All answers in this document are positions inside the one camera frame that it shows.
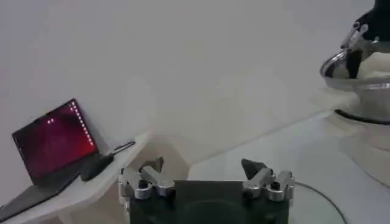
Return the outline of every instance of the table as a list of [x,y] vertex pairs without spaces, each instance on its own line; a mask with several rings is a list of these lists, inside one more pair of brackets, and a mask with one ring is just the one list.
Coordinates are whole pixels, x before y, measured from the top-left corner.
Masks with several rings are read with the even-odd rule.
[[[273,132],[256,141],[194,164],[189,180],[245,180],[241,158],[262,161],[276,172],[291,170],[329,196],[349,223],[390,223],[390,189],[372,179],[350,158],[358,139],[328,122],[324,113]],[[330,203],[297,186],[290,223],[343,223]]]
[[101,198],[118,179],[120,170],[135,159],[149,138],[150,133],[136,137],[136,144],[115,155],[114,161],[97,177],[88,182],[83,182],[78,177],[58,196],[6,220],[3,224],[39,223],[55,216],[58,216],[64,224],[71,224],[71,217],[68,214]]

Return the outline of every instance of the laptop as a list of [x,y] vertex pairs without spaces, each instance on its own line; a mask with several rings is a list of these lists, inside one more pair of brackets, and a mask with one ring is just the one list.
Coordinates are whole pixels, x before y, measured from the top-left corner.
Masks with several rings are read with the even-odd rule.
[[0,209],[3,222],[61,193],[98,154],[75,99],[14,132],[12,138],[34,185]]

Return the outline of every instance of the white wall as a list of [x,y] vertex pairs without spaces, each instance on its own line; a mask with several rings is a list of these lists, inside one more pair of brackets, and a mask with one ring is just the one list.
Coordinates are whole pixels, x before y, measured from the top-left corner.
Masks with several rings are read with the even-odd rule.
[[372,4],[0,1],[0,204],[30,184],[10,134],[72,97],[110,147],[150,129],[189,164],[318,112],[319,67]]

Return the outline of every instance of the laptop screen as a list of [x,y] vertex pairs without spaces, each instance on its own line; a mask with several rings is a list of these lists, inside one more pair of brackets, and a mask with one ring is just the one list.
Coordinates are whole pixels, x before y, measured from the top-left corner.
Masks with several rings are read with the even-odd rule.
[[70,100],[28,126],[13,139],[33,182],[97,152],[76,100]]

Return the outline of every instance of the black wire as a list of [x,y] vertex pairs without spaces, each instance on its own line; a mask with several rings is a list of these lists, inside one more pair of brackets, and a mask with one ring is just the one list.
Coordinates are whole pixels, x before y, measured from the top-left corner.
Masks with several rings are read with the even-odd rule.
[[116,155],[118,154],[119,152],[123,151],[123,150],[126,150],[128,148],[130,148],[131,146],[135,145],[135,141],[131,141],[131,142],[128,142],[126,144],[123,144],[123,145],[120,145],[120,146],[117,146],[113,149],[114,152],[111,152],[110,154],[111,155]]
[[353,121],[369,123],[369,124],[378,124],[378,125],[390,125],[390,121],[379,121],[371,118],[359,117],[356,115],[349,114],[343,110],[335,110],[335,113]]
[[324,193],[322,193],[321,191],[315,189],[314,187],[310,186],[310,185],[307,185],[305,183],[302,183],[302,182],[298,182],[296,181],[295,182],[296,185],[299,185],[299,186],[302,186],[302,187],[305,187],[305,188],[308,188],[312,191],[314,191],[315,193],[323,196],[327,201],[329,201],[329,203],[336,209],[336,211],[340,214],[341,218],[342,218],[342,221],[345,223],[345,224],[348,224],[348,220],[347,220],[347,217],[344,215],[344,213],[342,213],[341,209],[336,205],[335,202],[333,202],[328,196],[326,196]]

